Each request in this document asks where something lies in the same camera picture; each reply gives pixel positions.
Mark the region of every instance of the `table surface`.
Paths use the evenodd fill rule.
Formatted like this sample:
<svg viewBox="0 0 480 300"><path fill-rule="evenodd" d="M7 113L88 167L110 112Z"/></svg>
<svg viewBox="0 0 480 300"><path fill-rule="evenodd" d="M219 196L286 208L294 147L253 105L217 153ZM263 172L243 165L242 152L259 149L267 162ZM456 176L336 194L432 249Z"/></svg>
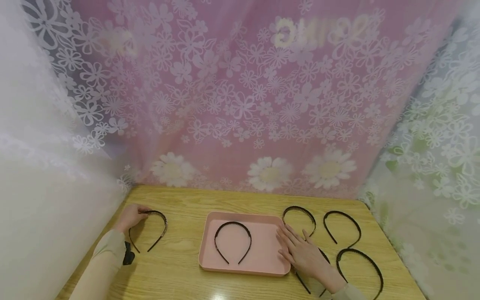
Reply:
<svg viewBox="0 0 480 300"><path fill-rule="evenodd" d="M312 291L312 295L309 295L291 272L284 277L239 275L207 272L198 265L198 251L209 212L281 216L286 207L298 205L314 215L317 229L312 239L331 262L335 262L336 254L341 249L357 239L358 233L355 225L344 216L330 215L327 224L338 241L335 244L323 227L325 213L330 210L342 211L358 222L362 237L354 248L370 256L384 277L384 289L378 300L425 300L377 222L360 201L141 185L133 188L103 233L111 228L118 213L130 203L144 204L161 211L168 219L168 230L164 238L147 253L146 250L163 231L163 220L150 217L145 224L132 229L132 239L142 253L136 253L132 265L120 269L110 288L109 299L319 299L318 295L323 290L319 284L306 280ZM312 230L311 221L300 212L287 213L285 220L295 229ZM58 300L68 299L94 248L95 245L65 284ZM373 299L380 279L370 263L355 253L345 253L340 266L347 280L358 287L367 299ZM320 299L331 299L330 294L326 292Z"/></svg>

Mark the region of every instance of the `white flower pattern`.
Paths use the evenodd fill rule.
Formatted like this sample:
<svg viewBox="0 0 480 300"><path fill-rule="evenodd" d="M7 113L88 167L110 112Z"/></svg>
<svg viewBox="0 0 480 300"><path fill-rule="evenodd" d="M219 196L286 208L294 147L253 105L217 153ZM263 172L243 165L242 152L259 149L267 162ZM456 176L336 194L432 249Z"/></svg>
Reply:
<svg viewBox="0 0 480 300"><path fill-rule="evenodd" d="M261 157L250 165L249 183L259 191L271 192L286 182L293 167L284 158Z"/></svg>
<svg viewBox="0 0 480 300"><path fill-rule="evenodd" d="M151 171L159 183L174 187L186 186L195 173L195 169L183 156L175 156L172 152L161 155L160 160L153 163Z"/></svg>
<svg viewBox="0 0 480 300"><path fill-rule="evenodd" d="M325 150L323 156L315 156L303 170L309 176L309 181L315 188L330 189L340 184L340 180L350 178L350 172L357 169L354 160L349 160L351 153L342 153L342 150Z"/></svg>

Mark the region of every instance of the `pink floral curtain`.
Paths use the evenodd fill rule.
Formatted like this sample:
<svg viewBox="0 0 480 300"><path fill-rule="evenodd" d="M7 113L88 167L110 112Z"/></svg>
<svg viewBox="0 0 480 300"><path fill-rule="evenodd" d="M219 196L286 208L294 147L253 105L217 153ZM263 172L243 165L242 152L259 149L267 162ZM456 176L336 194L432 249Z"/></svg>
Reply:
<svg viewBox="0 0 480 300"><path fill-rule="evenodd" d="M84 0L60 14L72 68L84 61L77 108L127 145L137 182L354 198L458 5Z"/></svg>

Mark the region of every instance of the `wrist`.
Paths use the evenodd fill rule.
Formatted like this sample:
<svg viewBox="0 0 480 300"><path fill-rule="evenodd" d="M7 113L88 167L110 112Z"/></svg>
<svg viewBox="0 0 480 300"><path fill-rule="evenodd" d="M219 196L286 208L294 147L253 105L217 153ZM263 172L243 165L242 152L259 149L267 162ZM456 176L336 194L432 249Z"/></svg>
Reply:
<svg viewBox="0 0 480 300"><path fill-rule="evenodd" d="M331 265L322 268L315 274L315 280L320 282L331 294L335 294L347 285L346 280Z"/></svg>
<svg viewBox="0 0 480 300"><path fill-rule="evenodd" d="M128 232L128 227L123 225L122 223L116 223L113 228L114 230L123 233L125 236L127 236Z"/></svg>

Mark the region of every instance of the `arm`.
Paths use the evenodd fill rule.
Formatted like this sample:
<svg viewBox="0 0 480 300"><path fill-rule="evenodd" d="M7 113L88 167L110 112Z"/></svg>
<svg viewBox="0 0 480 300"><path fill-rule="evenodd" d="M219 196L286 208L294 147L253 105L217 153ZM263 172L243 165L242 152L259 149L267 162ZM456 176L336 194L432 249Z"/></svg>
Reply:
<svg viewBox="0 0 480 300"><path fill-rule="evenodd" d="M70 300L103 300L107 297L113 277L122 266L124 241L123 233L115 229L102 237Z"/></svg>
<svg viewBox="0 0 480 300"><path fill-rule="evenodd" d="M123 263L125 232L148 217L150 208L138 204L127 206L112 230L95 247L92 259L73 290L70 300L103 300Z"/></svg>
<svg viewBox="0 0 480 300"><path fill-rule="evenodd" d="M340 273L328 263L305 230L303 231L305 240L289 225L279 228L277 233L288 247L288 252L282 250L278 252L295 269L319 281L332 294L333 300L365 300L362 293L347 283Z"/></svg>

